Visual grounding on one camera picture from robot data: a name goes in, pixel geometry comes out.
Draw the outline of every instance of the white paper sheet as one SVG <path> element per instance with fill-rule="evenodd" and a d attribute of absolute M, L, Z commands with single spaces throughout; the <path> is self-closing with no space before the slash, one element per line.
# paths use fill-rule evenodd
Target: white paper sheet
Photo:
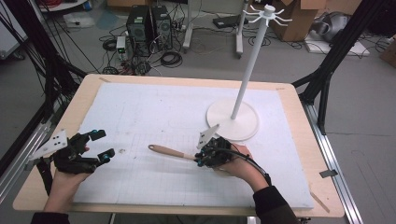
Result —
<path fill-rule="evenodd" d="M 104 129 L 83 157 L 114 148 L 115 157 L 83 182 L 82 203 L 254 206 L 244 181 L 220 176 L 195 162 L 164 156 L 149 144 L 194 155 L 199 132 L 208 129 L 206 110 L 219 99 L 236 99 L 226 88 L 104 83 L 80 133 Z M 247 90 L 244 102 L 258 112 L 261 127 L 244 143 L 254 160 L 293 208 L 312 208 L 303 169 L 276 91 Z"/>

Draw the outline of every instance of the black sleeve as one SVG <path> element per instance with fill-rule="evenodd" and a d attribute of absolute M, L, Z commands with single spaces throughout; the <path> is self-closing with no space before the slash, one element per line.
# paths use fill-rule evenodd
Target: black sleeve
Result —
<path fill-rule="evenodd" d="M 289 204 L 275 186 L 261 189 L 253 194 L 256 214 L 263 224 L 298 224 Z"/>
<path fill-rule="evenodd" d="M 35 213 L 31 224 L 70 224 L 69 215 L 63 213 Z"/>

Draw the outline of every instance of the wooden handle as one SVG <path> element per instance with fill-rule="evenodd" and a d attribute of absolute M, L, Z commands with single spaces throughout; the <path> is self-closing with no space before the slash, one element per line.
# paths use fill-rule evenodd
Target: wooden handle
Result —
<path fill-rule="evenodd" d="M 179 157 L 179 158 L 184 158 L 184 159 L 192 160 L 192 161 L 195 160 L 194 156 L 184 154 L 182 152 L 173 150 L 173 149 L 171 149 L 169 147 L 162 147 L 162 146 L 158 146 L 158 145 L 148 145 L 148 148 L 153 150 L 153 151 L 155 151 L 155 152 L 161 153 L 161 154 L 174 156 L 174 157 Z"/>

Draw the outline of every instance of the human hand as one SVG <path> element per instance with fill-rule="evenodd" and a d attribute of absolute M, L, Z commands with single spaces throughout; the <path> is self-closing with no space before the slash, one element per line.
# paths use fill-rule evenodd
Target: human hand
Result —
<path fill-rule="evenodd" d="M 249 155 L 249 157 L 253 159 L 250 151 L 245 146 L 233 144 L 232 150 L 239 151 L 244 155 Z M 262 173 L 260 173 L 260 171 L 258 171 L 249 162 L 240 157 L 233 156 L 231 161 L 221 165 L 219 168 L 227 171 L 231 175 L 245 180 L 251 186 L 254 192 L 268 187 L 268 183 L 265 181 Z"/>
<path fill-rule="evenodd" d="M 43 212 L 66 213 L 73 202 L 79 184 L 90 175 L 85 173 L 68 174 L 56 169 L 49 198 Z"/>

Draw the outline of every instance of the aluminum rail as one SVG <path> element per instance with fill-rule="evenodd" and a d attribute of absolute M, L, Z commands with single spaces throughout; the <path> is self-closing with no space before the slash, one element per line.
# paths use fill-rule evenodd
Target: aluminum rail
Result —
<path fill-rule="evenodd" d="M 361 214 L 359 213 L 358 207 L 356 206 L 352 194 L 349 191 L 347 182 L 344 179 L 343 172 L 335 158 L 332 146 L 330 145 L 329 138 L 327 135 L 323 135 L 320 131 L 318 122 L 318 113 L 313 105 L 303 104 L 303 108 L 306 116 L 308 117 L 309 123 L 311 124 L 312 131 L 317 138 L 321 153 L 329 170 L 335 170 L 338 175 L 332 177 L 332 182 L 337 189 L 338 195 L 340 196 L 341 203 L 346 211 L 347 219 L 350 224 L 362 224 Z"/>
<path fill-rule="evenodd" d="M 9 191 L 14 186 L 15 182 L 20 177 L 25 165 L 28 162 L 28 157 L 35 152 L 38 147 L 46 139 L 46 136 L 50 133 L 50 121 L 47 123 L 40 123 L 28 141 L 23 146 L 22 150 L 14 161 L 8 166 L 6 172 L 0 178 L 0 204 L 7 197 Z"/>

